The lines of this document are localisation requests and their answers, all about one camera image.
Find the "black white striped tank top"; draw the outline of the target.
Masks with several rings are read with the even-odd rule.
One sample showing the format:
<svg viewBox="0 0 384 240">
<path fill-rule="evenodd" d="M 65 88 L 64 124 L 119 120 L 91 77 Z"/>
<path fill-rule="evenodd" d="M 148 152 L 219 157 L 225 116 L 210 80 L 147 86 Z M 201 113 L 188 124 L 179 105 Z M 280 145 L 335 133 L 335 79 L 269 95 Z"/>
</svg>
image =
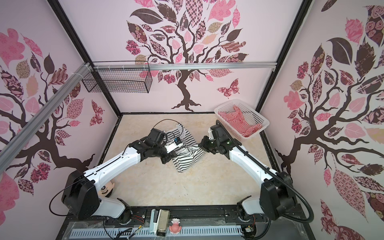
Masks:
<svg viewBox="0 0 384 240">
<path fill-rule="evenodd" d="M 196 164 L 206 152 L 198 146 L 197 141 L 192 134 L 181 124 L 166 132 L 168 140 L 167 145 L 170 144 L 174 138 L 180 138 L 183 145 L 175 149 L 176 157 L 172 158 L 179 173 L 187 171 L 190 167 Z"/>
</svg>

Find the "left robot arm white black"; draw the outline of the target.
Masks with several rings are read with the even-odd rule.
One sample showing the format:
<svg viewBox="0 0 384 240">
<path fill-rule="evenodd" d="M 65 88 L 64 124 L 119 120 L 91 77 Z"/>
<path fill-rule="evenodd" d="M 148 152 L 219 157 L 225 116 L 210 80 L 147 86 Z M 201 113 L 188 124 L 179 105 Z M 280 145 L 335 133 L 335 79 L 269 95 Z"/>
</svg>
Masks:
<svg viewBox="0 0 384 240">
<path fill-rule="evenodd" d="M 165 132 L 151 129 L 148 136 L 128 144 L 122 153 L 107 162 L 85 172 L 72 172 L 62 203 L 78 220 L 101 216 L 126 225 L 133 216 L 132 208 L 121 199 L 106 198 L 98 192 L 110 180 L 147 158 L 160 158 L 166 164 L 176 157 L 175 149 L 182 145 L 180 137 L 168 138 Z"/>
</svg>

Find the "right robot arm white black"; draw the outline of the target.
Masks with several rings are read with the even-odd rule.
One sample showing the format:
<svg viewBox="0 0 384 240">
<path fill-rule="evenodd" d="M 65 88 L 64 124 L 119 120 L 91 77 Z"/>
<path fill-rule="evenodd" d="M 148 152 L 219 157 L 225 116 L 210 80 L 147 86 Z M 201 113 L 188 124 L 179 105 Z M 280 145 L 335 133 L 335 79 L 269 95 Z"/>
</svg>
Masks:
<svg viewBox="0 0 384 240">
<path fill-rule="evenodd" d="M 298 201 L 294 191 L 287 187 L 292 184 L 287 174 L 278 173 L 256 159 L 241 142 L 231 136 L 220 121 L 217 120 L 208 133 L 199 147 L 207 153 L 223 155 L 236 163 L 260 188 L 258 196 L 248 196 L 237 203 L 239 218 L 246 220 L 258 214 L 275 221 L 296 207 Z"/>
</svg>

